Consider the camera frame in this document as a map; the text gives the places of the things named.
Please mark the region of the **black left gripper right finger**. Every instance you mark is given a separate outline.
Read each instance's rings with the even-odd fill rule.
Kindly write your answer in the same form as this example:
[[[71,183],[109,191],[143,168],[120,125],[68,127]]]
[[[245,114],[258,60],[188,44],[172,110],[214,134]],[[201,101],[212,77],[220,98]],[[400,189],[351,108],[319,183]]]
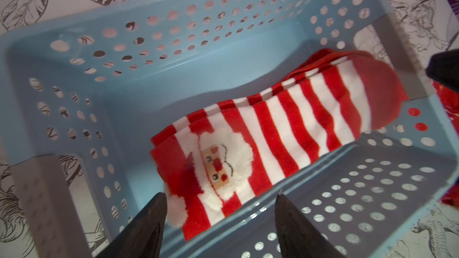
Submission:
[[[275,203],[275,225],[284,258],[342,258],[341,254],[282,193]]]

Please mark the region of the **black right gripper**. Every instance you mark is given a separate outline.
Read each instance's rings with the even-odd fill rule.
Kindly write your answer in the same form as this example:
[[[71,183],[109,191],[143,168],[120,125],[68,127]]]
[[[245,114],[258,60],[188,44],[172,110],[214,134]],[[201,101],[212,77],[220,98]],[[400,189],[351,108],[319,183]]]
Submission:
[[[433,55],[426,69],[426,75],[449,88],[459,92],[459,50],[448,50]]]

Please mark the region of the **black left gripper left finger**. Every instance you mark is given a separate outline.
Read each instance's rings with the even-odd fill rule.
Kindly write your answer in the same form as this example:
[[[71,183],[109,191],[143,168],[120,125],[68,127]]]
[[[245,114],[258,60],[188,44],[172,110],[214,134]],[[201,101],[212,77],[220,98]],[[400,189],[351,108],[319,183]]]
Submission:
[[[158,258],[166,215],[166,194],[159,192],[97,258]]]

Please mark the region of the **red white striped santa sock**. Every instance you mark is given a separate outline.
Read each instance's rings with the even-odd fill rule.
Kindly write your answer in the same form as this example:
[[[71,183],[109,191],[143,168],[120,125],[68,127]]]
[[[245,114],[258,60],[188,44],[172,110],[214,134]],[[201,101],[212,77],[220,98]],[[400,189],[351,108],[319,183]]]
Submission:
[[[167,222],[190,240],[320,157],[394,121],[407,100],[391,66],[349,56],[250,106],[202,118],[151,151]]]

